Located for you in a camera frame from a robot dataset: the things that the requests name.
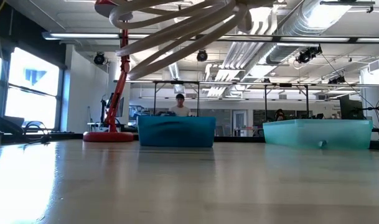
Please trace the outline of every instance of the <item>computer monitor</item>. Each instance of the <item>computer monitor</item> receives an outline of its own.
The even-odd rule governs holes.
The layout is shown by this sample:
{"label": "computer monitor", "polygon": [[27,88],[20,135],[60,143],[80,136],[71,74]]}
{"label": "computer monitor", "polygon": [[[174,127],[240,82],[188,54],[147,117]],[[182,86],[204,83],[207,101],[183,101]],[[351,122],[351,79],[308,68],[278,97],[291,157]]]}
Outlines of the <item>computer monitor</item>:
{"label": "computer monitor", "polygon": [[341,119],[363,119],[362,102],[350,100],[350,97],[340,97]]}

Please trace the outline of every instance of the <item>translucent bin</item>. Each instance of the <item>translucent bin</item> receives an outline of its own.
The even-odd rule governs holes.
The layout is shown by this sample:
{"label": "translucent bin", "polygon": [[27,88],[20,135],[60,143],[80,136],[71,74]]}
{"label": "translucent bin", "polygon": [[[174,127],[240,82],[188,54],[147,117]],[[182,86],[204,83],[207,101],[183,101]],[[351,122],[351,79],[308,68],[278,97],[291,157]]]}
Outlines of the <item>translucent bin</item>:
{"label": "translucent bin", "polygon": [[294,119],[264,123],[265,141],[292,147],[368,149],[373,123],[369,120]]}

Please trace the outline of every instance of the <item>red base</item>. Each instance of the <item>red base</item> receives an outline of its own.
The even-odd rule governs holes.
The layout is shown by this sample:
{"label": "red base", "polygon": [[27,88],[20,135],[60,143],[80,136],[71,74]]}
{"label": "red base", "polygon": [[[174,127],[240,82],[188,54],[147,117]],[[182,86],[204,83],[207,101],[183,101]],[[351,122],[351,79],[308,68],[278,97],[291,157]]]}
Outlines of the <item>red base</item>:
{"label": "red base", "polygon": [[83,135],[86,142],[130,142],[134,140],[132,133],[89,133]]}

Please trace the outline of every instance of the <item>man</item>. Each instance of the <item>man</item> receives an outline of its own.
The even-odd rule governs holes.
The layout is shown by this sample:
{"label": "man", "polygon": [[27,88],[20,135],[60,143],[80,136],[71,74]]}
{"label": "man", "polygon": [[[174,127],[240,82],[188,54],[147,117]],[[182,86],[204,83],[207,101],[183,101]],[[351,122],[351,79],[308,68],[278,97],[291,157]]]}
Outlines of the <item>man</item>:
{"label": "man", "polygon": [[177,100],[177,106],[173,106],[169,111],[174,112],[177,116],[189,116],[189,108],[184,106],[185,97],[179,93],[175,100]]}

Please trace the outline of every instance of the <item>black hair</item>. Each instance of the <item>black hair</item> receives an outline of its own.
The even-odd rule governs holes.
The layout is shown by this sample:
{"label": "black hair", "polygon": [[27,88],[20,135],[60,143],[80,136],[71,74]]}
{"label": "black hair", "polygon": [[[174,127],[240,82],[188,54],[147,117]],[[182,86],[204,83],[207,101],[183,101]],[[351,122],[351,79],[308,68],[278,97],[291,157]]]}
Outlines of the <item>black hair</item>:
{"label": "black hair", "polygon": [[183,100],[185,99],[185,97],[181,93],[178,93],[175,98],[176,99],[183,99]]}
{"label": "black hair", "polygon": [[278,110],[275,112],[275,121],[278,120],[278,118],[279,118],[279,114],[282,114],[282,115],[283,115],[283,119],[284,119],[284,113],[283,113],[283,110],[282,110],[282,109],[278,109]]}

